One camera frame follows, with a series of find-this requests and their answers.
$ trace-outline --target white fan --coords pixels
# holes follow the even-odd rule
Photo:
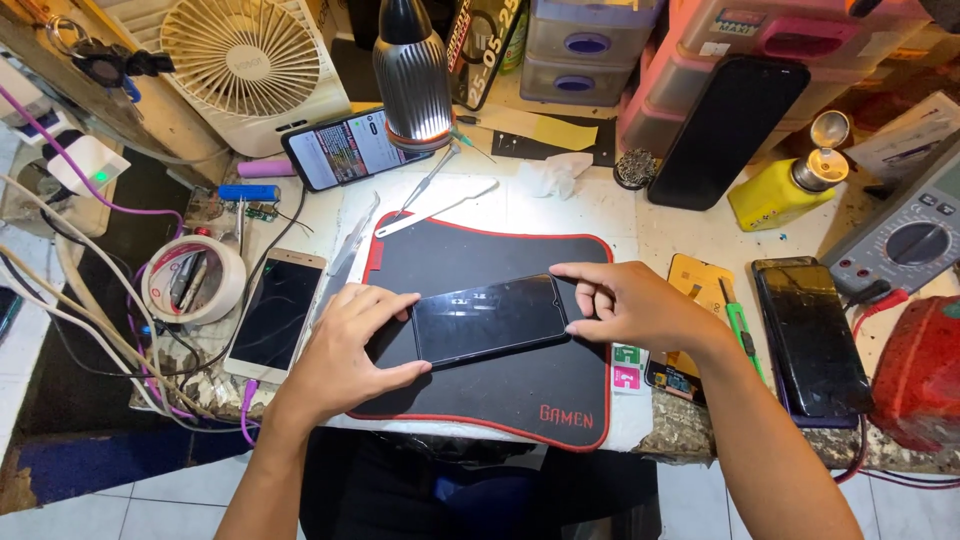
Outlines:
[[[349,112],[306,0],[130,0],[105,10],[237,152],[282,151],[293,127]]]

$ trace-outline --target hand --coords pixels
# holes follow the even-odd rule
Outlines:
[[[732,337],[721,320],[642,262],[570,262],[554,264],[550,273],[577,280],[577,306],[585,317],[600,319],[570,323],[571,335],[692,355],[705,352],[716,339]]]
[[[391,317],[406,321],[407,307],[419,299],[416,293],[348,283],[330,298],[300,359],[267,408],[265,422],[276,419],[306,435],[331,416],[408,386],[430,371],[426,361],[379,369],[364,351]]]

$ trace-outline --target desk lamp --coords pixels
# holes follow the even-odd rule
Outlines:
[[[453,106],[444,41],[420,0],[383,0],[373,71],[394,146],[430,152],[450,143]]]

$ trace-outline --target forearm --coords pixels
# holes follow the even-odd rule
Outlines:
[[[724,479],[751,535],[862,538],[840,489],[735,338],[695,359]]]
[[[214,540],[297,537],[308,434],[285,430],[265,419],[250,464]]]

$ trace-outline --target red container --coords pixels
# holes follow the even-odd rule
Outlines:
[[[870,420],[918,452],[960,449],[960,296],[910,304],[883,348]]]

